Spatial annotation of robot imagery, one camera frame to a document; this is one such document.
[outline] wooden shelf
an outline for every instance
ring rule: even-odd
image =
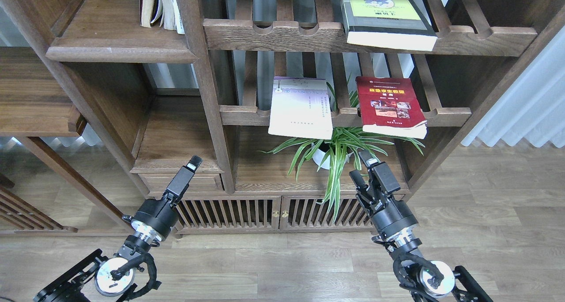
[[[390,76],[402,78],[402,70],[398,56],[396,54],[386,54],[385,56],[387,58]],[[331,113],[333,125],[335,127],[362,126],[363,124],[361,117],[358,115],[357,108],[351,107],[349,104],[343,56],[341,54],[331,54],[330,59],[335,83],[334,89],[338,97],[338,109]],[[424,88],[424,94],[426,96],[426,104],[422,104],[422,107],[429,107],[429,111],[424,111],[424,116],[428,120],[428,127],[462,126],[471,116],[471,109],[467,107],[443,107],[434,86],[426,57],[424,55],[413,55],[413,59],[416,66],[415,71],[422,81],[422,87]],[[245,60],[246,73],[242,105],[220,106],[222,123],[224,125],[269,125],[270,110],[260,110],[256,105],[256,51],[246,52]],[[316,69],[313,56],[304,53],[303,60],[307,61],[309,70],[315,73]],[[359,65],[364,76],[375,76],[373,73],[373,63],[368,54],[359,54]],[[275,76],[284,76],[286,74],[282,67],[286,67],[284,54],[275,58]]]
[[[139,0],[85,0],[47,57],[59,62],[192,63],[185,36],[139,26]]]
[[[323,195],[328,181],[328,171],[316,172],[317,165],[305,162],[300,169],[298,181],[294,171],[290,177],[286,172],[290,166],[296,149],[285,149],[275,155],[261,153],[284,142],[288,137],[269,135],[265,127],[242,127],[240,131],[240,150],[237,160],[236,191],[259,192],[261,195]],[[408,185],[404,179],[400,160],[394,145],[383,147],[388,156],[379,155],[385,161],[400,183],[401,190],[396,194],[408,193]],[[343,195],[354,195],[355,185],[349,177],[353,160],[345,164],[341,175]]]
[[[200,97],[158,96],[131,173],[177,173],[192,155],[204,160],[198,173],[223,173]]]
[[[299,23],[292,18],[292,1],[277,0],[277,20],[253,22],[252,0],[238,0],[236,19],[204,19],[210,49],[273,50],[349,53],[426,53],[446,55],[521,55],[537,36],[533,28],[491,27],[476,0],[461,0],[473,26],[452,25],[441,0],[424,0],[437,27],[438,40],[431,52],[382,49],[346,43],[341,23],[334,22],[330,0],[315,0],[317,23]],[[284,6],[290,6],[286,16]]]
[[[30,47],[0,47],[0,136],[79,136],[86,120]]]

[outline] wooden cabinet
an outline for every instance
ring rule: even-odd
[[[277,0],[272,22],[253,20],[253,0],[237,0],[234,19],[226,0],[181,1],[186,36],[140,27],[139,0],[0,0],[143,193],[158,195],[190,156],[204,159],[202,176],[180,206],[182,233],[369,227],[355,220],[352,196],[343,197],[335,223],[313,205],[325,191],[326,173],[305,165],[296,181],[285,177],[292,151],[257,152],[283,140],[267,135],[270,111],[257,104],[257,52],[274,51],[275,75],[286,75],[286,52],[302,52],[307,77],[316,76],[314,53],[330,53],[338,106],[333,121],[345,126],[361,119],[347,99],[341,52],[358,53],[365,76],[374,74],[370,54],[384,53],[390,75],[400,77],[404,51],[347,44],[330,0],[313,0],[314,23],[295,20],[293,0]],[[383,157],[406,200],[565,23],[565,0],[450,0],[446,8],[441,0],[423,2],[438,35],[433,51],[412,54],[411,79],[430,126],[426,149],[419,155],[397,143]],[[242,99],[233,50],[246,51]],[[193,63],[200,95],[157,95],[139,63]],[[342,194],[353,195],[344,173]]]

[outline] cabinet door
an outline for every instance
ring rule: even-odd
[[[180,234],[260,232],[279,229],[280,196],[198,196],[178,204]]]
[[[328,231],[371,229],[371,220],[355,196],[342,195],[337,219],[329,203],[319,204],[315,196],[283,196],[280,229],[288,231]]]

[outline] wooden drawer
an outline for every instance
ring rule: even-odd
[[[171,182],[175,174],[139,174],[150,192],[163,193],[167,185]],[[190,191],[192,192],[211,192],[223,191],[220,174],[195,174],[190,181]]]

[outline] potted plant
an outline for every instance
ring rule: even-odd
[[[328,83],[328,87],[331,94],[335,98],[335,92],[333,87]],[[352,107],[359,105],[359,98],[357,93],[351,93],[349,95],[349,101]],[[329,159],[329,176],[327,189],[325,191],[325,196],[322,203],[326,201],[330,202],[328,210],[333,206],[334,219],[337,218],[337,212],[339,211],[339,198],[341,196],[340,189],[340,179],[341,173],[343,172],[343,166],[345,162],[349,159],[349,155],[353,153],[354,156],[354,166],[357,170],[361,170],[361,159],[359,158],[359,149],[369,150],[371,154],[376,158],[376,152],[383,153],[387,155],[379,145],[394,145],[393,142],[387,141],[385,139],[400,139],[408,141],[422,153],[421,147],[424,145],[411,137],[397,137],[397,136],[386,136],[378,133],[367,133],[364,132],[362,127],[334,127],[333,133],[330,140],[319,140],[319,139],[307,139],[303,137],[293,137],[284,141],[274,149],[270,151],[262,151],[263,153],[279,153],[280,151],[286,149],[287,147],[294,147],[298,145],[298,149],[294,154],[294,158],[290,163],[287,175],[290,175],[294,168],[296,168],[296,179],[298,180],[298,174],[300,173],[300,168],[303,163],[313,159],[316,151],[322,147],[321,152],[323,157],[321,162],[317,162],[319,171],[321,165]]]

